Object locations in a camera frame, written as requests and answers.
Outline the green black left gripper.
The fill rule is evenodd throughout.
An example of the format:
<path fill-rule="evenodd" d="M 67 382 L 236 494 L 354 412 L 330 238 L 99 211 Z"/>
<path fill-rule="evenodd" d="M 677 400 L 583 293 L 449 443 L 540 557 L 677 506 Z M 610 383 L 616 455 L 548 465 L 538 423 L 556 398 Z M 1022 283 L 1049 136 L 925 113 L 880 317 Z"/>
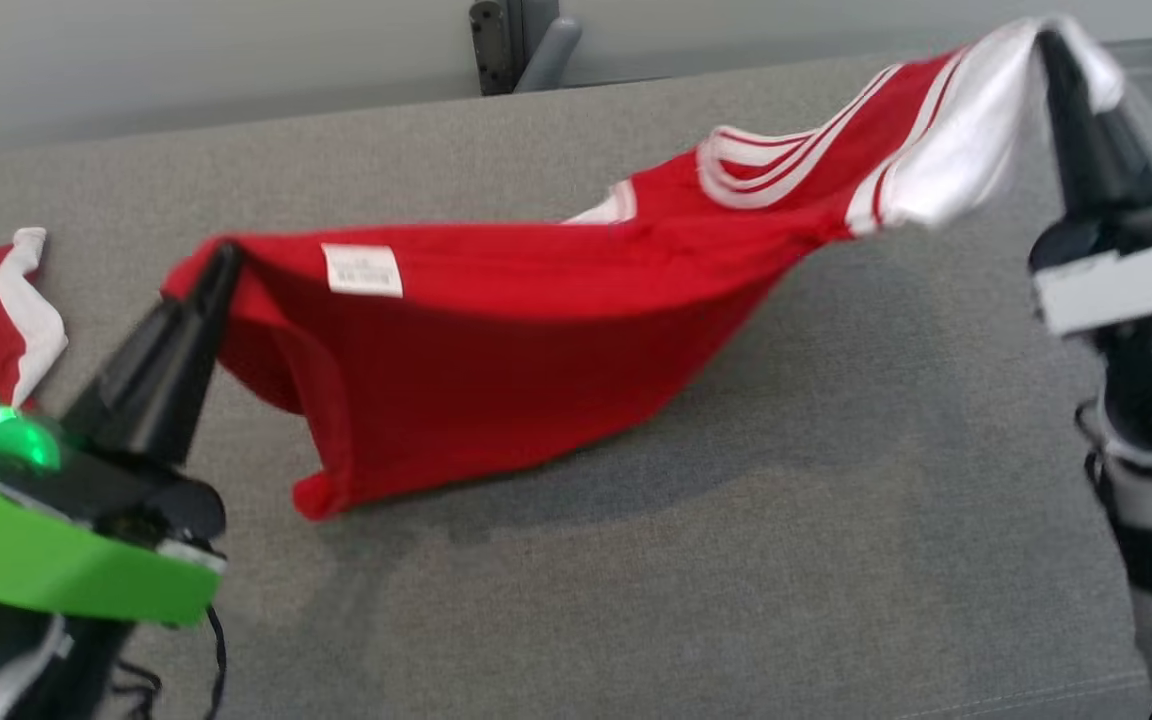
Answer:
<path fill-rule="evenodd" d="M 61 429 L 183 465 L 223 346 L 244 255 L 219 247 L 183 300 L 162 297 L 97 369 Z M 175 473 L 119 464 L 54 420 L 0 404 L 0 602 L 77 617 L 192 626 L 227 560 L 160 502 Z"/>

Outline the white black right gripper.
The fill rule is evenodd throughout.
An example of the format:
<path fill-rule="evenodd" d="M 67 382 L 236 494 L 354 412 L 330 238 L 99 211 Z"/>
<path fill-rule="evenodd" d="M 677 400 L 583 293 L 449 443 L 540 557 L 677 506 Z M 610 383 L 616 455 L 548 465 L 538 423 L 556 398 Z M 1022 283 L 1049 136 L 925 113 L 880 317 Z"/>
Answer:
<path fill-rule="evenodd" d="M 1036 37 L 1066 217 L 1029 252 L 1038 314 L 1058 338 L 1152 316 L 1152 156 L 1117 103 L 1093 109 L 1091 79 L 1056 29 Z"/>

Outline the red white sports shorts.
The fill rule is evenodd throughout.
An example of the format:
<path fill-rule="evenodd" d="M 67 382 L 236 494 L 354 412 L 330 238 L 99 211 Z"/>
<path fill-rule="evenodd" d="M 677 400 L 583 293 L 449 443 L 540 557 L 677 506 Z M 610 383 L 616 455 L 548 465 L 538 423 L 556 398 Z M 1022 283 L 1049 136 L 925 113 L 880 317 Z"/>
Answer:
<path fill-rule="evenodd" d="M 652 418 L 820 247 L 990 199 L 1044 88 L 1044 31 L 1115 109 L 1123 68 L 1075 20 L 1020 18 L 884 68 L 817 127 L 717 126 L 564 222 L 217 237 L 162 293 L 242 252 L 218 356 L 306 419 L 306 520 L 536 467 Z"/>

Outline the grey fabric sofa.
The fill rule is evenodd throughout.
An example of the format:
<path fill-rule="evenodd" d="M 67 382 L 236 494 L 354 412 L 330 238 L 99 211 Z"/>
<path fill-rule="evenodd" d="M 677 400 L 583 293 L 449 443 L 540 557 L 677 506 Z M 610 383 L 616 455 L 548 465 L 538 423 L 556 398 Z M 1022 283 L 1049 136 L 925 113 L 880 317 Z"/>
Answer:
<path fill-rule="evenodd" d="M 0 156 L 0 241 L 50 232 L 70 401 L 223 232 L 563 219 L 718 124 L 823 124 L 888 56 L 425 103 Z M 1123 570 L 1038 323 L 1060 214 L 1043 104 L 1001 195 L 791 270 L 635 432 L 520 477 L 314 523 L 297 416 L 227 374 L 223 720 L 1144 720 Z"/>

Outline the grey curved metal leg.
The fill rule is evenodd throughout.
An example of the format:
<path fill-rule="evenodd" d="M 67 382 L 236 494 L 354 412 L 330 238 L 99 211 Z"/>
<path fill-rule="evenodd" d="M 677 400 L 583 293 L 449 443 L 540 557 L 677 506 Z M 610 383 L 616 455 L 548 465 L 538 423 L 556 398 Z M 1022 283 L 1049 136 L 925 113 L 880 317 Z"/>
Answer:
<path fill-rule="evenodd" d="M 513 92 L 558 90 L 584 26 L 561 10 L 561 0 L 516 0 L 515 9 L 521 60 Z"/>

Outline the black metal bracket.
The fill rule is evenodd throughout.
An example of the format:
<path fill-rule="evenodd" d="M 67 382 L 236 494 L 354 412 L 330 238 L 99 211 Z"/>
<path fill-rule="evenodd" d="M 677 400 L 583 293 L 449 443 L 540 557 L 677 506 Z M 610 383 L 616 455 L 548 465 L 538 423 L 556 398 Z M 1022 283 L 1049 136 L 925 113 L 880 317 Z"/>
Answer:
<path fill-rule="evenodd" d="M 472 0 L 468 9 L 477 82 L 484 97 L 511 94 L 524 73 L 522 0 Z"/>

